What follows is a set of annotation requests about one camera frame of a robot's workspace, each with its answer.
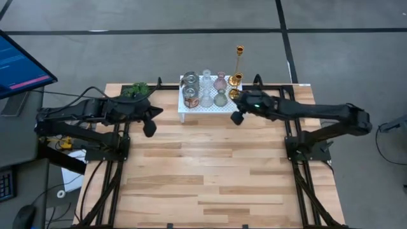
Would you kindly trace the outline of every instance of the table leg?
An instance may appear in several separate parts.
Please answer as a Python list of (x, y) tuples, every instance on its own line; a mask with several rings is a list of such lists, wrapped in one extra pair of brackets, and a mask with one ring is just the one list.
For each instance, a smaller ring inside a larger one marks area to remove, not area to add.
[(181, 123), (185, 122), (185, 113), (178, 113)]

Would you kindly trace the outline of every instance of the glass vase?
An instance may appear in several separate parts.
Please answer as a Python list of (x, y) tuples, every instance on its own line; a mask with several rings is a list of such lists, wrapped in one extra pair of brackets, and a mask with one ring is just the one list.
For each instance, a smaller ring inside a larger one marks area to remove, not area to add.
[(210, 77), (210, 70), (208, 69), (203, 70), (202, 74), (203, 74), (201, 82), (202, 88), (209, 89), (214, 84), (212, 78)]
[(214, 98), (214, 104), (217, 105), (218, 107), (223, 107), (228, 103), (228, 98), (225, 95), (226, 90), (225, 89), (219, 89), (217, 91), (217, 95), (215, 95)]
[(224, 72), (217, 73), (217, 79), (214, 82), (214, 88), (216, 90), (226, 89), (226, 87), (228, 86), (226, 80), (224, 80), (224, 76), (225, 76)]
[(209, 108), (213, 105), (213, 103), (214, 99), (210, 96), (210, 90), (203, 90), (203, 95), (200, 98), (199, 104), (201, 104), (203, 108)]

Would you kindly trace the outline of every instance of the wooden table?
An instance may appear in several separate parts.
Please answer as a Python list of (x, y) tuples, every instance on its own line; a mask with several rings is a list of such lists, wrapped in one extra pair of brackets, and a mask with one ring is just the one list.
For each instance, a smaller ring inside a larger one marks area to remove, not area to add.
[[(117, 96), (121, 86), (108, 84), (106, 93)], [(293, 88), (298, 102), (315, 104), (309, 85)], [(141, 124), (130, 127), (132, 147), (123, 168), (115, 227), (165, 228), (173, 223), (176, 228), (302, 228), (283, 143), (284, 122), (247, 115), (236, 126), (227, 114), (198, 114), (181, 124), (177, 90), (156, 91), (149, 100), (164, 112), (154, 119), (157, 131), (152, 138), (144, 136)], [(301, 119), (301, 127), (315, 130), (319, 120)], [(113, 131), (113, 126), (99, 125), (97, 131)], [(87, 166), (83, 187), (97, 164)], [(310, 162), (310, 167), (317, 197), (344, 223), (332, 171), (322, 162)], [(85, 212), (100, 196), (105, 169), (104, 162), (92, 180)], [(105, 223), (110, 203), (108, 199)], [(308, 198), (306, 203), (313, 223)]]

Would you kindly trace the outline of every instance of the monitor screen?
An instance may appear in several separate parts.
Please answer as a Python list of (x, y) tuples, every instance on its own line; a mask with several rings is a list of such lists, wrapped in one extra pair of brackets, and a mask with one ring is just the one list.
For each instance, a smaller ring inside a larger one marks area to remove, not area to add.
[(0, 31), (0, 99), (56, 81), (53, 74)]

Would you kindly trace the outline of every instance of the brass candle holder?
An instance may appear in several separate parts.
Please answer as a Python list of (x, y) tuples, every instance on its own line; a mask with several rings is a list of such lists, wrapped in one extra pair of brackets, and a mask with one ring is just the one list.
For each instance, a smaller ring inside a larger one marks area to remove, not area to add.
[(232, 88), (232, 89), (229, 91), (229, 98), (230, 98), (230, 99), (237, 99), (237, 97), (239, 97), (239, 93), (240, 93), (240, 90), (239, 90), (239, 89)]
[(237, 51), (237, 63), (236, 63), (236, 70), (235, 70), (235, 75), (232, 77), (229, 77), (229, 84), (232, 87), (230, 91), (229, 91), (229, 98), (230, 99), (236, 99), (239, 96), (240, 91), (238, 90), (238, 86), (240, 85), (240, 83), (242, 82), (242, 78), (243, 78), (243, 74), (242, 73), (238, 73), (238, 68), (239, 68), (239, 60), (240, 60), (240, 56), (243, 54), (244, 51), (244, 47), (242, 45), (239, 45), (236, 47), (236, 51)]
[(234, 76), (229, 77), (229, 84), (232, 87), (237, 87), (240, 85), (240, 82), (242, 82), (243, 79), (243, 74), (242, 73), (236, 73)]

